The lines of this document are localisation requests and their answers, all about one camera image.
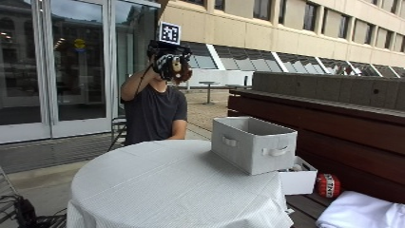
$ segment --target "glass door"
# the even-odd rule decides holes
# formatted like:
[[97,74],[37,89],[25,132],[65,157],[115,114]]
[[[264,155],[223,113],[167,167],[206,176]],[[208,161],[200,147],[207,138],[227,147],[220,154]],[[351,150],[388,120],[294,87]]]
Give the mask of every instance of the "glass door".
[[0,1],[0,143],[51,137],[30,0]]
[[53,137],[109,131],[113,77],[107,0],[43,3]]

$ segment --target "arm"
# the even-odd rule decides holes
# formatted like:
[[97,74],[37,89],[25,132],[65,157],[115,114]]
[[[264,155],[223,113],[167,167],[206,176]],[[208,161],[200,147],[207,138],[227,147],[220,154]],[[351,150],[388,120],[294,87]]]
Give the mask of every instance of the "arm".
[[154,80],[154,78],[159,76],[159,74],[154,71],[153,67],[146,69],[138,73],[135,73],[126,81],[121,89],[121,96],[125,101],[131,101],[137,97],[137,92],[139,88],[139,93],[143,91],[146,86]]
[[169,140],[183,140],[187,138],[188,122],[184,120],[174,121],[173,136]]

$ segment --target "gray fabric box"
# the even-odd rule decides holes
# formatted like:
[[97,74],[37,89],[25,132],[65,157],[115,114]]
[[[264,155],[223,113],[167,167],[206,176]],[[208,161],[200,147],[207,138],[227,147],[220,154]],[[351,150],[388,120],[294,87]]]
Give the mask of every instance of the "gray fabric box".
[[212,150],[258,175],[294,166],[296,135],[295,130],[252,117],[215,118]]

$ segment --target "door frame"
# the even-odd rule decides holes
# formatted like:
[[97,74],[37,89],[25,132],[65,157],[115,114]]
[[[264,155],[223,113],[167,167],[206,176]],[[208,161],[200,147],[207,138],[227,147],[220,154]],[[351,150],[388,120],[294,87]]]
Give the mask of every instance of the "door frame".
[[51,137],[61,138],[67,136],[87,135],[103,133],[111,130],[113,119],[113,66],[111,66],[111,42],[113,32],[110,29],[110,5],[109,0],[78,0],[78,2],[97,4],[102,6],[103,18],[103,51],[105,51],[105,101],[106,101],[106,118],[61,121],[59,119],[59,98],[57,87],[57,70],[55,70],[55,53],[54,53],[54,33],[53,33],[53,18],[51,18],[51,1],[42,1],[45,8],[45,18],[42,20],[45,26],[45,56],[43,59],[46,76],[47,76],[47,94],[50,106],[50,126]]

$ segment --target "red can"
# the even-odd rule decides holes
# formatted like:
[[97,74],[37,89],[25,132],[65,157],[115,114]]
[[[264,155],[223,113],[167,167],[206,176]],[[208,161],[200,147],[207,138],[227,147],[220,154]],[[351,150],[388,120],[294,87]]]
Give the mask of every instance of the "red can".
[[336,198],[342,194],[342,182],[332,174],[318,174],[318,193],[326,198]]

